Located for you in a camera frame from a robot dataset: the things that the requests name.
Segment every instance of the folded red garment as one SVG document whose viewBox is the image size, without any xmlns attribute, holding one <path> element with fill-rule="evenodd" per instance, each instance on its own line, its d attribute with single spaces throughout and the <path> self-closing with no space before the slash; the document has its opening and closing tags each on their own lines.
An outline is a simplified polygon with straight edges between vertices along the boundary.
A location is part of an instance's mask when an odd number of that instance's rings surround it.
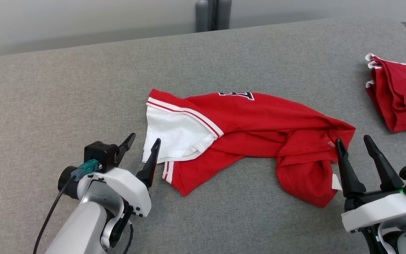
<svg viewBox="0 0 406 254">
<path fill-rule="evenodd" d="M 383 60 L 371 53 L 366 56 L 372 80 L 366 91 L 392 132 L 406 130 L 406 63 Z"/>
</svg>

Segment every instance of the black cable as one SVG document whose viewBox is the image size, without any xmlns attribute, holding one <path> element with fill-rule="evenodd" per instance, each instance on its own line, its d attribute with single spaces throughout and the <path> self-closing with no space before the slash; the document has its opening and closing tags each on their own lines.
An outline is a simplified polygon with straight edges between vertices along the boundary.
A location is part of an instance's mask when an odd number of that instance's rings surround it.
<svg viewBox="0 0 406 254">
<path fill-rule="evenodd" d="M 75 177 L 76 177 L 75 175 L 72 176 L 72 177 L 70 177 L 70 178 L 68 179 L 68 181 L 65 183 L 65 185 L 62 187 L 62 189 L 61 189 L 61 191 L 59 192 L 59 194 L 57 195 L 56 200 L 54 201 L 53 205 L 51 206 L 50 212 L 48 213 L 47 218 L 45 219 L 45 222 L 43 223 L 43 226 L 42 226 L 40 232 L 38 233 L 37 241 L 35 242 L 33 254 L 36 254 L 36 253 L 37 253 L 37 248 L 38 248 L 38 245 L 40 244 L 40 238 L 42 238 L 43 232 L 45 231 L 45 228 L 47 227 L 48 221 L 50 220 L 51 215 L 53 214 L 53 211 L 54 211 L 54 209 L 55 209 L 57 203 L 59 202 L 59 199 L 61 198 L 63 192 L 64 192 L 65 189 L 66 189 L 66 187 L 70 184 L 70 182 L 71 182 Z"/>
<path fill-rule="evenodd" d="M 129 224 L 129 228 L 131 229 L 130 233 L 129 233 L 129 241 L 128 241 L 128 245 L 126 246 L 126 249 L 124 249 L 123 254 L 128 253 L 129 246 L 131 246 L 131 241 L 133 240 L 133 232 L 134 232 L 133 224 Z"/>
</svg>

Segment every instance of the red jersey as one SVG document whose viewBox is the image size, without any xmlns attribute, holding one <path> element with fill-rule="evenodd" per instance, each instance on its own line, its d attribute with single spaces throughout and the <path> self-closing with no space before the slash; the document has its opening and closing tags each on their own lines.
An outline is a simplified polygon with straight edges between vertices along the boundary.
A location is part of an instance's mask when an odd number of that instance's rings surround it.
<svg viewBox="0 0 406 254">
<path fill-rule="evenodd" d="M 273 157 L 285 191 L 324 207 L 340 187 L 330 163 L 337 161 L 334 141 L 348 144 L 355 132 L 343 121 L 262 93 L 183 99 L 152 90 L 147 106 L 143 161 L 161 138 L 162 176 L 183 196 L 239 159 Z"/>
</svg>

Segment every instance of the small logo on garment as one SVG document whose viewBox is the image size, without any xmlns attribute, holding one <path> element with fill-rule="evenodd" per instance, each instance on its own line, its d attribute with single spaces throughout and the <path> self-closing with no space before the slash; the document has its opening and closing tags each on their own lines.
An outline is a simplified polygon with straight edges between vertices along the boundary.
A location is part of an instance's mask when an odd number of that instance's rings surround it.
<svg viewBox="0 0 406 254">
<path fill-rule="evenodd" d="M 219 93 L 219 95 L 221 96 L 225 96 L 225 95 L 235 95 L 235 96 L 242 96 L 245 98 L 248 98 L 249 100 L 255 100 L 255 98 L 253 98 L 253 94 L 249 93 L 249 92 L 242 92 L 242 93 L 236 93 L 236 92 L 232 92 L 232 93 Z"/>
<path fill-rule="evenodd" d="M 329 144 L 329 146 L 331 146 L 331 147 L 333 147 L 333 148 L 336 148 L 335 143 L 333 143 L 331 140 L 328 142 L 328 144 Z"/>
</svg>

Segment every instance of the white wall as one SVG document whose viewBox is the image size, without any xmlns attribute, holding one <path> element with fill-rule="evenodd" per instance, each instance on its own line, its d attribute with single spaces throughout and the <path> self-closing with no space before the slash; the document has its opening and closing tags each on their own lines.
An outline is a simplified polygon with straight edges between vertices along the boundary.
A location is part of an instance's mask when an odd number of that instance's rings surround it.
<svg viewBox="0 0 406 254">
<path fill-rule="evenodd" d="M 336 16 L 406 21 L 406 0 L 232 0 L 231 28 Z M 0 0 L 0 55 L 195 31 L 196 0 Z"/>
</svg>

